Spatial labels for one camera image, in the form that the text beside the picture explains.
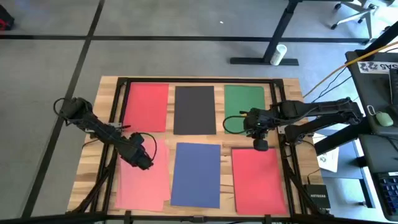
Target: wooden tabletop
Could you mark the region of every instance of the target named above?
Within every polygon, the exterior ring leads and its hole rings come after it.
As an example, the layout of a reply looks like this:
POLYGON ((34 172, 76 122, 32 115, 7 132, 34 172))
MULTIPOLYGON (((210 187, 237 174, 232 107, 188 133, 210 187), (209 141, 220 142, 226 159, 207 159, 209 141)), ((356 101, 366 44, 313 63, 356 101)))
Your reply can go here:
MULTIPOLYGON (((111 111, 114 92, 116 89, 116 82, 119 77, 102 77, 99 84, 97 96, 94 103, 94 114, 99 117, 102 122, 108 122, 109 114, 111 111)), ((224 120, 224 85, 230 83, 169 83, 169 101, 167 105, 167 123, 165 133, 151 133, 156 138, 165 138, 166 144, 170 149, 170 161, 169 161, 169 174, 170 174, 170 186, 172 187, 173 173, 174 173, 174 162, 177 142, 192 142, 192 143, 204 143, 204 144, 219 144, 221 145, 221 192, 220 192, 220 208, 195 208, 195 207, 178 207, 171 206, 170 201, 164 203, 164 210, 162 212, 151 212, 145 210, 132 210, 132 215, 175 215, 175 216, 216 216, 216 217, 242 217, 238 215, 235 209, 234 201, 234 187, 233 187, 233 173, 231 165, 231 148, 232 147, 251 147, 252 139, 247 138, 243 135, 232 135, 225 134, 222 122, 224 120), (215 109, 216 109, 216 135, 208 136, 181 136, 173 135, 174 125, 174 95, 176 86, 214 86, 215 87, 215 109)), ((269 84, 233 84, 233 85, 247 85, 247 86, 263 86, 265 92, 266 109, 269 109, 269 105, 272 103, 271 92, 269 84)), ((285 94, 288 100, 300 100, 302 101, 302 93, 300 91, 300 83, 296 78, 284 79, 285 94)), ((121 96, 119 99, 118 112, 119 116, 122 97, 124 90, 122 89, 121 96)), ((279 90, 277 89, 277 98, 279 98, 279 90)), ((305 123, 307 119, 303 119, 298 123, 305 123)), ((287 196, 285 192, 285 183, 283 178, 282 163, 280 161, 280 150, 278 146, 277 131, 270 131, 267 137, 268 143, 271 147, 277 149, 277 155, 279 157, 280 175, 282 177, 282 186, 284 188, 285 203, 287 206, 287 196)), ((306 138, 305 140, 312 142, 312 139, 306 138)), ((81 153, 78 170, 76 173, 76 179, 73 184, 72 193, 70 196, 68 210, 76 208, 80 202, 87 196, 88 192, 94 186, 96 181, 96 175, 98 166, 100 163, 100 157, 103 149, 103 144, 99 141, 91 143, 84 147, 81 153)), ((307 175, 311 172, 316 171, 318 166, 317 156, 315 149, 307 144, 303 143, 297 146, 297 157, 301 172, 301 178, 303 184, 307 183, 307 175)), ((111 198, 109 202, 108 213, 112 215, 123 215, 125 210, 114 207, 116 199, 116 189, 118 189, 118 172, 119 166, 116 166, 116 173, 114 176, 114 182, 112 187, 111 198)), ((310 176, 312 184, 322 184, 322 177, 320 171, 310 176)), ((294 205, 296 213, 300 213, 299 196, 292 183, 292 190, 294 195, 294 205)), ((104 187, 99 196, 99 205, 102 205, 104 195, 104 187)), ((289 217, 289 214, 278 215, 273 217, 289 217)))

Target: white cylinder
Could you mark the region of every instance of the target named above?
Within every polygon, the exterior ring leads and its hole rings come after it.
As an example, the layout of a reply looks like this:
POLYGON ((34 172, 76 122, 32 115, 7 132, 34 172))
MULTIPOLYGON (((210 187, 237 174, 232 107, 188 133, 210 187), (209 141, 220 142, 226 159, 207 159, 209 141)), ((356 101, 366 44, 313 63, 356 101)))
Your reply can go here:
POLYGON ((276 46, 276 50, 274 55, 271 58, 271 65, 279 65, 280 61, 282 60, 282 58, 285 56, 287 51, 287 47, 283 44, 278 44, 278 46, 276 46))

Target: red paper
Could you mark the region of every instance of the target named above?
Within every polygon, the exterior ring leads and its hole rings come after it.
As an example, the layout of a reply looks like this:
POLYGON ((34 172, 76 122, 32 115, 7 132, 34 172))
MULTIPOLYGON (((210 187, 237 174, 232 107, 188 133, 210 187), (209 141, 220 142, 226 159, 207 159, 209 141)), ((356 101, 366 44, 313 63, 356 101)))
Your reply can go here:
MULTIPOLYGON (((165 200, 170 200, 169 149, 164 140, 156 139, 157 154, 149 170, 132 167, 120 159, 119 185, 115 207, 161 212, 165 200)), ((143 146, 150 156, 155 145, 151 138, 143 146)))
POLYGON ((169 84, 132 83, 123 125, 129 132, 165 132, 169 84))
POLYGON ((287 213, 275 149, 233 149, 232 166, 238 214, 287 213))

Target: green paper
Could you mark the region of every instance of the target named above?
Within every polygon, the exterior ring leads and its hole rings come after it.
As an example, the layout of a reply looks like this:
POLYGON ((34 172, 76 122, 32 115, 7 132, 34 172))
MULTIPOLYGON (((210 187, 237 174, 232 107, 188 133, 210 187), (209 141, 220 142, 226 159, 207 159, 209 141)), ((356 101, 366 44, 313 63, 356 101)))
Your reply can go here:
MULTIPOLYGON (((224 87, 225 117, 242 116, 240 111, 251 108, 264 110, 264 88, 261 86, 225 85, 224 87)), ((243 131, 243 118, 231 118, 225 122, 225 127, 232 132, 243 131)))

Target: colored paper sheet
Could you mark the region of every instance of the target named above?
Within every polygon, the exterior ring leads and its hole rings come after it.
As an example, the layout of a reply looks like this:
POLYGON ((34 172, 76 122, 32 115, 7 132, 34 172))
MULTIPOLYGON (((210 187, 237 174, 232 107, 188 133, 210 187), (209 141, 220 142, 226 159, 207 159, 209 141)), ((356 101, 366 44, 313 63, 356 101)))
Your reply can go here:
POLYGON ((287 213, 275 149, 233 149, 232 168, 238 214, 287 213))
MULTIPOLYGON (((150 156, 154 154, 154 142, 145 139, 143 146, 150 156)), ((157 154, 149 170, 132 167, 120 159, 119 185, 115 207, 162 211, 164 201, 170 200, 169 149, 164 140, 157 139, 157 154)))
MULTIPOLYGON (((240 111, 249 111, 251 108, 264 110, 264 88, 261 86, 224 86, 225 117, 241 116, 240 111)), ((225 127, 232 132, 243 131, 243 119, 231 118, 225 122, 225 127)))
POLYGON ((213 86, 175 87, 174 134, 216 134, 213 86))
POLYGON ((132 83, 123 121, 131 127, 126 131, 166 131, 168 97, 169 84, 132 83))
POLYGON ((220 207, 221 146, 177 143, 171 205, 220 207))

